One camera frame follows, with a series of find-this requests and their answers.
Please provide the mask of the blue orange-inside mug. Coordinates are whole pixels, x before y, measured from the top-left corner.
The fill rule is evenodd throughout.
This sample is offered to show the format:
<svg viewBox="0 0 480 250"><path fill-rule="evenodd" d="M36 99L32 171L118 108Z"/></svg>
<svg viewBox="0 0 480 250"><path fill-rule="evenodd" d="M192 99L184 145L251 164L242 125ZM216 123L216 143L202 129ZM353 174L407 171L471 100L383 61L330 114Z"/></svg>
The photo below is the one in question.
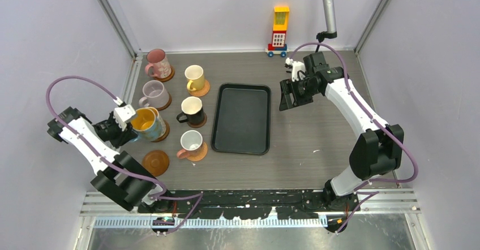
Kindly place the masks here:
<svg viewBox="0 0 480 250"><path fill-rule="evenodd" d="M138 135L147 141L152 142L160 137L162 128L154 112L147 107L136 110L137 116L131 121L133 129Z"/></svg>

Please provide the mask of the black plastic tray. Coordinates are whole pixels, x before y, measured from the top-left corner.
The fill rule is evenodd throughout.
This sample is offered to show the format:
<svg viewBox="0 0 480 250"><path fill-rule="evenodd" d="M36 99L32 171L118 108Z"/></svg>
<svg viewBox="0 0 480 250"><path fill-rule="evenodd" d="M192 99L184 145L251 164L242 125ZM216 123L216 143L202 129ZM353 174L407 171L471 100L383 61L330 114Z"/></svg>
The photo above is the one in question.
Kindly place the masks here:
<svg viewBox="0 0 480 250"><path fill-rule="evenodd" d="M211 147L216 152L264 155L270 147L271 89L223 83L218 90Z"/></svg>

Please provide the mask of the lilac ribbed mug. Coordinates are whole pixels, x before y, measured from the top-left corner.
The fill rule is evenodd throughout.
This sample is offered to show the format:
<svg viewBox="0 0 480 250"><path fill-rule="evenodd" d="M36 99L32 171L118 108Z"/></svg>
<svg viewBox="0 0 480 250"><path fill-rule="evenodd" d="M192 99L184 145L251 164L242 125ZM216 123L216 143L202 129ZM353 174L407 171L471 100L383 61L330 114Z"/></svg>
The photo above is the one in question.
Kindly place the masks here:
<svg viewBox="0 0 480 250"><path fill-rule="evenodd" d="M142 88L143 97L139 100L140 107L162 107L169 100L169 92L164 84L158 80L151 80Z"/></svg>

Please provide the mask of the woven rattan coaster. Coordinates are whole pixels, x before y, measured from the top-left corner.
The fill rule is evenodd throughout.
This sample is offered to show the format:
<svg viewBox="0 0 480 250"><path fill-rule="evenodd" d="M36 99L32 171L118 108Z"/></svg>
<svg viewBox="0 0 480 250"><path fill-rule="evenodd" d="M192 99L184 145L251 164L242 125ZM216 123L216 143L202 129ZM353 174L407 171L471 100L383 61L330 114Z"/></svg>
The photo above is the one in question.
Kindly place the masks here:
<svg viewBox="0 0 480 250"><path fill-rule="evenodd" d="M202 160L208 153L208 145L203 142L195 151L190 151L187 159L193 162Z"/></svg>
<svg viewBox="0 0 480 250"><path fill-rule="evenodd" d="M195 96L195 97L203 97L205 96L209 90L210 90L211 86L210 86L210 83L208 80L205 81L204 83L204 87L200 90L189 90L189 94L191 96Z"/></svg>

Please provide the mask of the salmon pink mug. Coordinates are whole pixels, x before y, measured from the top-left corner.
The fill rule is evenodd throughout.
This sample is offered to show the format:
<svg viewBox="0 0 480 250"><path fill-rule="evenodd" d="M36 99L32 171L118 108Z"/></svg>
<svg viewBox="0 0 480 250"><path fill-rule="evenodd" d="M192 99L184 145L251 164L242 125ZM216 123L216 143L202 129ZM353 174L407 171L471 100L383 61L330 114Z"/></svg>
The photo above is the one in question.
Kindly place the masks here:
<svg viewBox="0 0 480 250"><path fill-rule="evenodd" d="M177 158L196 157L201 154L203 137L199 131L189 130L182 134L180 143L182 149L177 152Z"/></svg>

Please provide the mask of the black white-inside mug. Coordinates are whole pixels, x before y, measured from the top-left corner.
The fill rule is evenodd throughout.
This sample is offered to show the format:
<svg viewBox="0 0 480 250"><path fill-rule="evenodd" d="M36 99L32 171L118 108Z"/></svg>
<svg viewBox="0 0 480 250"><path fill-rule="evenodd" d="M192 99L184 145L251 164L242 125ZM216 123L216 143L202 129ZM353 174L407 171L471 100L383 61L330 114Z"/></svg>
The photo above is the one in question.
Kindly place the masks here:
<svg viewBox="0 0 480 250"><path fill-rule="evenodd" d="M179 123L191 122L198 124L204 119L205 115L201 99L190 96L182 101L181 112L177 115L176 120Z"/></svg>

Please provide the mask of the dusty pink mug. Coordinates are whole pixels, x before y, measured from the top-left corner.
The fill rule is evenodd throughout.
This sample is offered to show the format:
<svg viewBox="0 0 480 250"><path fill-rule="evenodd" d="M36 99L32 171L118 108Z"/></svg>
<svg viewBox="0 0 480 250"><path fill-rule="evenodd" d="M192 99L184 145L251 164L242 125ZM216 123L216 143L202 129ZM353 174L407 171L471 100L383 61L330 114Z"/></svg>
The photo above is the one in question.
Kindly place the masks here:
<svg viewBox="0 0 480 250"><path fill-rule="evenodd" d="M171 65L168 61L166 53L162 49L153 49L147 56L147 65L145 73L153 78L165 78L171 73Z"/></svg>

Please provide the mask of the dark walnut round coaster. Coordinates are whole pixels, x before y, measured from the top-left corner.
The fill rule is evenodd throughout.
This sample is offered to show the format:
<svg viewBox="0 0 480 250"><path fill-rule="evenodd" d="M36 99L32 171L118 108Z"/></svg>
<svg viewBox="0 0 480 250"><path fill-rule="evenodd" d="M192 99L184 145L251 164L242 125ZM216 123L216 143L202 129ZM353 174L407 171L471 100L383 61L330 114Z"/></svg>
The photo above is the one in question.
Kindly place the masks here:
<svg viewBox="0 0 480 250"><path fill-rule="evenodd" d="M202 127L202 126L204 126L204 125L206 124L207 119L208 119L208 117L205 115L205 116L204 116L204 119L203 119L200 123L198 123L198 124L193 124L193 123L191 123L191 122L187 122L187 125L190 126L191 128L200 128L200 127Z"/></svg>

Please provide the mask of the yellow mug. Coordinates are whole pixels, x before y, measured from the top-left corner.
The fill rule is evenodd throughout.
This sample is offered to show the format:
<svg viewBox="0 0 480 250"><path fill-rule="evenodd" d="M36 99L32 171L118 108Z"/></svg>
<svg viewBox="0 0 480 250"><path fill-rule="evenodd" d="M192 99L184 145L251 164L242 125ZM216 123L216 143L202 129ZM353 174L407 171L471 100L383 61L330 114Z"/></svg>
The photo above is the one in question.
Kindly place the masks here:
<svg viewBox="0 0 480 250"><path fill-rule="evenodd" d="M190 65L185 69L188 82L186 88L189 92L201 90L205 86L204 70L199 65Z"/></svg>

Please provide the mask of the white floral orange-inside mug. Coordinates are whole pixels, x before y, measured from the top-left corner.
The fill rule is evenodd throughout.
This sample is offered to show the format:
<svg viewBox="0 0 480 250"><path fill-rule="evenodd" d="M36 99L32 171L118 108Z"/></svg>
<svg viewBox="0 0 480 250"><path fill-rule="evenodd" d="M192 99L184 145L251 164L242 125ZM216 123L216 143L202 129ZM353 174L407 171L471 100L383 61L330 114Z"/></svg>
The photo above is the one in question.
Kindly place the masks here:
<svg viewBox="0 0 480 250"><path fill-rule="evenodd" d="M159 111L156 108L148 107L148 109L150 109L154 112L154 114L155 114L155 116L156 116L156 118L157 118L157 120L158 120L158 122L159 122L159 124L161 125L161 128L162 128L162 134L161 135L163 135L165 133L165 123L164 123L165 121L163 120Z"/></svg>

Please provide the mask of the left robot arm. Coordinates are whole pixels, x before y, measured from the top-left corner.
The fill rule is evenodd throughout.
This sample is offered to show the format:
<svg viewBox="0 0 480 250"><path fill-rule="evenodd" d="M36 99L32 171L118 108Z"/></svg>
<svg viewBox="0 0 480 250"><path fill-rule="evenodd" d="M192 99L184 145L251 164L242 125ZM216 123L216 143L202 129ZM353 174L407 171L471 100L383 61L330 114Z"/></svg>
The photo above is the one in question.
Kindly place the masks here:
<svg viewBox="0 0 480 250"><path fill-rule="evenodd" d="M172 195L131 155L117 151L138 137L131 124L135 116L131 105L121 104L108 119L93 124L77 108L68 107L48 123L48 134L75 146L92 166L91 185L116 204L127 211L166 213L173 207Z"/></svg>

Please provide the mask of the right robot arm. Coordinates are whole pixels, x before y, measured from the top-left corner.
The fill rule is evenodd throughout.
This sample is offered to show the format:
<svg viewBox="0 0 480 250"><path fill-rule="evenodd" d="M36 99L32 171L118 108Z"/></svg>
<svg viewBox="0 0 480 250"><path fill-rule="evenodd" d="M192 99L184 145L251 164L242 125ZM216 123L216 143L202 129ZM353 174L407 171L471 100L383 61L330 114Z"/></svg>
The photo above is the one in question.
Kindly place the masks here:
<svg viewBox="0 0 480 250"><path fill-rule="evenodd" d="M404 130L378 117L366 101L356 95L352 81L342 67L330 67L321 52L309 54L303 61L286 58L290 78L281 81L279 110L284 111L313 102L316 94L330 100L351 126L357 141L349 156L349 166L328 180L322 202L329 210L339 210L346 197L362 183L387 174L401 165Z"/></svg>

